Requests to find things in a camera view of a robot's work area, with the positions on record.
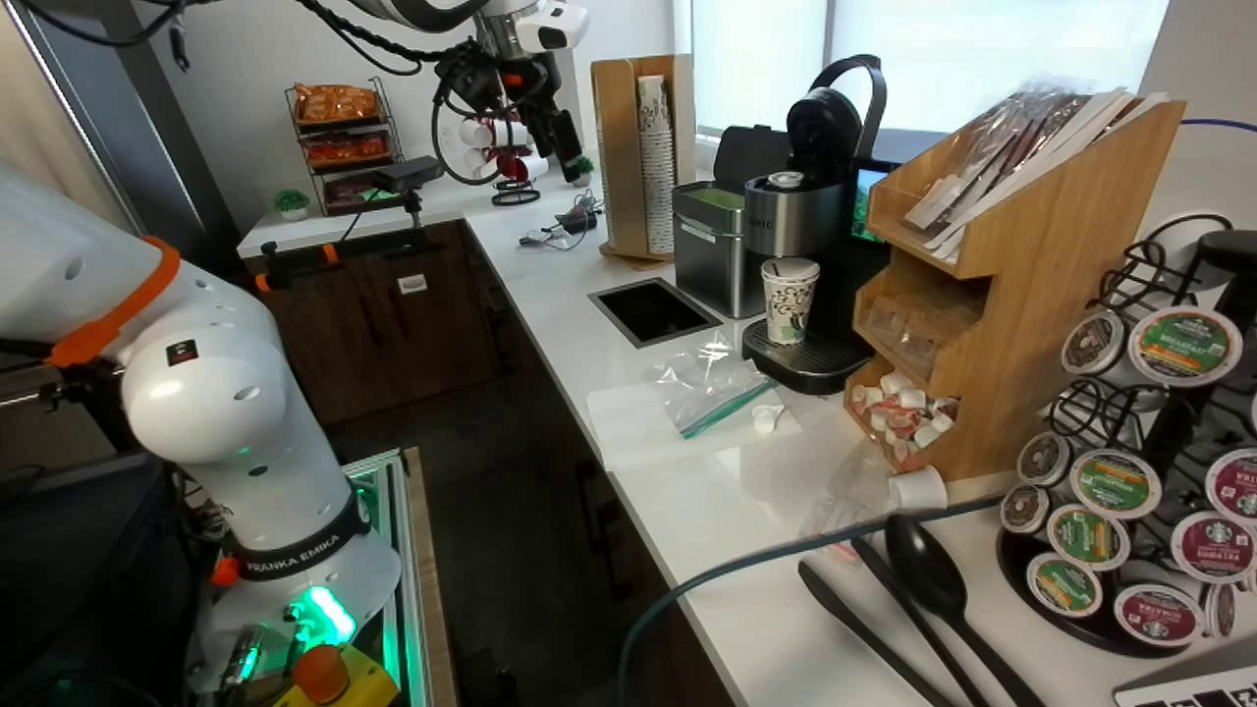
cabinet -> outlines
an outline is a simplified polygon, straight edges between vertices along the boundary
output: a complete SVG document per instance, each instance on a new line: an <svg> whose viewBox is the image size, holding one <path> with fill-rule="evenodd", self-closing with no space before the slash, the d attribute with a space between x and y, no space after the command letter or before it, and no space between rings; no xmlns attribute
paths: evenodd
<svg viewBox="0 0 1257 707"><path fill-rule="evenodd" d="M339 261L281 254L286 285L263 293L320 424L496 375L485 281L463 223L350 242Z"/></svg>
<svg viewBox="0 0 1257 707"><path fill-rule="evenodd" d="M1012 466L1040 405L1067 383L1055 348L1123 258L1178 117L1183 103L1150 103L1044 169L975 217L955 258L937 258L907 210L975 132L937 141L870 188L866 229L890 242L890 261L856 293L856 335L877 358L848 375L844 405L870 429L856 390L890 368L955 405L955 424L925 446L886 446L899 470L967 479Z"/></svg>
<svg viewBox="0 0 1257 707"><path fill-rule="evenodd" d="M286 115L320 210L399 204L387 163L398 159L392 115L382 83L286 87Z"/></svg>

black coffee machine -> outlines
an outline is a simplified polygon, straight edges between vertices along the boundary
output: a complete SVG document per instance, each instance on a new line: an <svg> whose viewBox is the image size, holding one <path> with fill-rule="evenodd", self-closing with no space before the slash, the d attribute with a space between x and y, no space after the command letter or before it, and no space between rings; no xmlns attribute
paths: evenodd
<svg viewBox="0 0 1257 707"><path fill-rule="evenodd" d="M844 70L866 70L870 99L861 111L835 95ZM801 392L835 392L870 354L852 335L856 290L886 261L886 246L852 235L856 175L870 163L870 141L886 87L877 56L827 64L809 95L790 107L790 159L747 179L743 242L752 258L801 254L822 261L822 281L801 345L775 345L764 320L743 331L743 348L763 371Z"/></svg>

marble countertop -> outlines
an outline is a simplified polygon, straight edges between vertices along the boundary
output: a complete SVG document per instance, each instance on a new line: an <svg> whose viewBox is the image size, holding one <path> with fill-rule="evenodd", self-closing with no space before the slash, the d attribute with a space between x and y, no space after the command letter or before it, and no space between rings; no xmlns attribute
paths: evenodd
<svg viewBox="0 0 1257 707"><path fill-rule="evenodd" d="M695 440L679 440L646 368L695 348L709 336L739 345L739 320L635 348L590 293L638 277L667 277L671 265L638 265L606 258L606 233L590 233L577 246L522 246L517 238L548 229L555 210L573 204L573 188L544 186L526 206L492 206L492 188L459 188L424 223L463 217L526 320L540 360L548 365L573 421L606 463L624 512L633 515L659 572L675 586L725 559L793 540L818 529L811 518L866 518L885 508L886 463L861 440L840 413L840 395L801 395L768 390L759 399L786 405L775 432L759 432L743 407ZM374 210L366 233L404 229L399 206ZM278 251L310 246L339 235L339 220L259 223L238 254L274 238ZM949 500L997 493L1000 474L949 483ZM929 523L968 580L975 628L1044 695L1044 701L1110 701L1110 687L1167 669L1169 659L1132 659L1089 649L1085 639L1040 619L1000 578L993 540L993 512ZM903 619L899 603L866 578L848 551L809 555L831 586L894 642L921 675L946 687L942 665ZM877 659L848 628L840 628L797 580L797 559L764 563L687 591L683 614L701 639L713 671L739 701L811 707L811 701L921 701L886 665ZM1233 636L1257 631L1251 591L1241 595ZM991 695L1004 692L968 659L961 665Z"/></svg>

wall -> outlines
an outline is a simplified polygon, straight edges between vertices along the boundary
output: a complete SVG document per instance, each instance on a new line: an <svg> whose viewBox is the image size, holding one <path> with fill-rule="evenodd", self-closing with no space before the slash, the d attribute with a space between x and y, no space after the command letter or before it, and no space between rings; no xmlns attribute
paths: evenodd
<svg viewBox="0 0 1257 707"><path fill-rule="evenodd" d="M392 44L437 52L470 36L463 23L453 36L421 36L407 27L378 23L350 6L350 0L327 0L333 11L352 17L358 23L387 36ZM671 47L671 4L667 0L586 0L590 31L573 56L563 59L568 107L573 95L590 107L590 64L606 56L646 56ZM187 124L219 179L219 191L238 229L255 223L265 210L274 188L310 188L293 132L286 124L281 89L290 83L366 83L374 70L358 59L316 17L299 0L217 0L197 4L183 17L193 70L178 70L165 52L165 73L187 115ZM383 95L398 115L399 153L432 153L429 111L432 111L437 73L424 66L417 78L383 78Z"/></svg>
<svg viewBox="0 0 1257 707"><path fill-rule="evenodd" d="M1251 27L1251 0L1174 0L1143 95L1164 89L1185 99L1185 117L1257 121ZM1237 229L1257 229L1251 186L1257 132L1183 124L1145 223L1185 206L1216 206L1237 220Z"/></svg>

green light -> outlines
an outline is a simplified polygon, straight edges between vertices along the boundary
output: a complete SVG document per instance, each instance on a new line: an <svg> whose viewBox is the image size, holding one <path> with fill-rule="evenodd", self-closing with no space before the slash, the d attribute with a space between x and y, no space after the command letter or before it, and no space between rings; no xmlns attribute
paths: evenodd
<svg viewBox="0 0 1257 707"><path fill-rule="evenodd" d="M306 591L299 591L290 599L290 618L299 624L293 636L302 649L350 642L358 631L352 618L327 586L310 586Z"/></svg>

